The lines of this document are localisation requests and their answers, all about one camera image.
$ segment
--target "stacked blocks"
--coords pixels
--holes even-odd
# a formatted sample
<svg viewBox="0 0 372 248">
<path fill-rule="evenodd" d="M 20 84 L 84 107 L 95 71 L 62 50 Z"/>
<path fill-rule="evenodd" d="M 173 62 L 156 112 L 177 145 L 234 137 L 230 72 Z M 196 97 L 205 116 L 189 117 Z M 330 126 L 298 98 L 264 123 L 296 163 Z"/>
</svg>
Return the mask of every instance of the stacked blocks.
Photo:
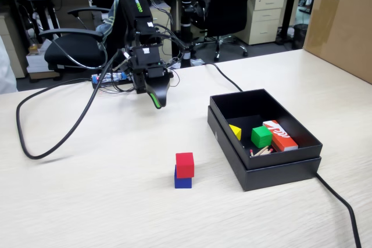
<svg viewBox="0 0 372 248">
<path fill-rule="evenodd" d="M 242 138 L 242 130 L 239 127 L 233 126 L 229 124 L 230 128 L 234 132 L 235 136 L 237 136 L 238 140 L 240 141 Z"/>
<path fill-rule="evenodd" d="M 176 154 L 174 169 L 174 187 L 191 188 L 191 178 L 194 177 L 194 157 L 191 152 Z"/>
<path fill-rule="evenodd" d="M 273 134 L 265 126 L 257 127 L 252 130 L 251 141 L 258 148 L 271 145 Z"/>
</svg>

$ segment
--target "office desk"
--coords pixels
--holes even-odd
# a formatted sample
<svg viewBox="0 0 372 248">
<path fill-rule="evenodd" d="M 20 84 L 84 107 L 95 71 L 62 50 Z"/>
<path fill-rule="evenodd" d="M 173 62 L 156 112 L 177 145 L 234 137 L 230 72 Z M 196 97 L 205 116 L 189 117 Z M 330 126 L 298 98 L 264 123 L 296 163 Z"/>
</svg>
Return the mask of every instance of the office desk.
<svg viewBox="0 0 372 248">
<path fill-rule="evenodd" d="M 371 247 L 372 85 L 303 50 L 219 66 L 245 90 L 268 90 L 323 143 L 319 173 L 353 206 Z M 213 66 L 177 72 L 161 110 L 147 94 L 100 92 L 40 161 L 23 154 L 15 120 L 35 91 L 1 95 L 2 246 L 354 247 L 347 209 L 315 178 L 243 192 L 207 124 L 209 96 L 235 87 Z M 28 101 L 29 150 L 57 143 L 91 93 L 89 83 L 68 85 Z M 192 189 L 174 188 L 177 152 L 194 153 Z"/>
</svg>

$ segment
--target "chair armrest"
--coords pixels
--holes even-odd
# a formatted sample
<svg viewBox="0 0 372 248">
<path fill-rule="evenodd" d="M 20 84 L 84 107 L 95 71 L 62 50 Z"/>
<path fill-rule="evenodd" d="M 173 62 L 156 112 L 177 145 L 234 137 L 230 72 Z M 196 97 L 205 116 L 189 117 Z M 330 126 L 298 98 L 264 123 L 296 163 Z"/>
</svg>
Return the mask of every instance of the chair armrest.
<svg viewBox="0 0 372 248">
<path fill-rule="evenodd" d="M 197 1 L 197 3 L 199 3 L 199 5 L 202 7 L 202 8 L 205 8 L 205 2 L 204 0 L 195 0 Z"/>
<path fill-rule="evenodd" d="M 67 14 L 73 15 L 74 17 L 78 17 L 79 12 L 85 12 L 85 11 L 98 11 L 98 12 L 102 12 L 102 13 L 108 13 L 108 12 L 110 12 L 110 9 L 87 7 L 87 8 L 79 8 L 79 9 L 74 9 L 74 10 L 68 11 Z"/>
<path fill-rule="evenodd" d="M 77 29 L 77 28 L 57 28 L 52 30 L 46 30 L 40 32 L 40 36 L 47 37 L 56 33 L 71 33 L 71 34 L 80 34 L 86 35 L 94 38 L 97 42 L 102 42 L 103 34 L 101 32 L 86 30 L 86 29 Z"/>
</svg>

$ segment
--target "yellow block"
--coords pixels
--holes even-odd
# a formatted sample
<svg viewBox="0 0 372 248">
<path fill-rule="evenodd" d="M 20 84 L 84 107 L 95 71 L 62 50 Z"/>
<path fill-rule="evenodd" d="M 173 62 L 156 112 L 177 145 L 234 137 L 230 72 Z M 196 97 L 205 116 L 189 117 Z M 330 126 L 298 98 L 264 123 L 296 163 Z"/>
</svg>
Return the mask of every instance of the yellow block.
<svg viewBox="0 0 372 248">
<path fill-rule="evenodd" d="M 230 128 L 232 129 L 235 136 L 237 136 L 238 140 L 240 141 L 240 139 L 242 138 L 242 130 L 239 127 L 236 127 L 233 125 L 230 125 Z"/>
</svg>

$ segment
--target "chair base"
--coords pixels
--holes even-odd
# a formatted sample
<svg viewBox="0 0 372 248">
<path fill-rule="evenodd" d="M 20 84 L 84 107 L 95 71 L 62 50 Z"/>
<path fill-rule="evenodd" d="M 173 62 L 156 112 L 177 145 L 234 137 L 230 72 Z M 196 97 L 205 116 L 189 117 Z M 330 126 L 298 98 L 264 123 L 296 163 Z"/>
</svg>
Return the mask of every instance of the chair base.
<svg viewBox="0 0 372 248">
<path fill-rule="evenodd" d="M 224 38 L 222 38 L 221 36 L 217 36 L 216 39 L 213 38 L 213 40 L 211 40 L 211 41 L 208 41 L 207 37 L 204 37 L 203 42 L 193 44 L 192 50 L 191 50 L 191 55 L 195 56 L 195 54 L 196 54 L 195 48 L 196 47 L 205 46 L 207 44 L 216 44 L 216 52 L 214 54 L 214 62 L 220 61 L 220 48 L 221 48 L 222 44 L 230 44 L 230 45 L 239 46 L 240 48 L 243 49 L 243 54 L 242 54 L 243 57 L 248 57 L 248 51 L 246 50 L 246 47 L 243 46 L 243 44 L 240 43 L 233 35 L 230 35 L 230 36 L 227 36 L 227 37 L 224 37 Z"/>
</svg>

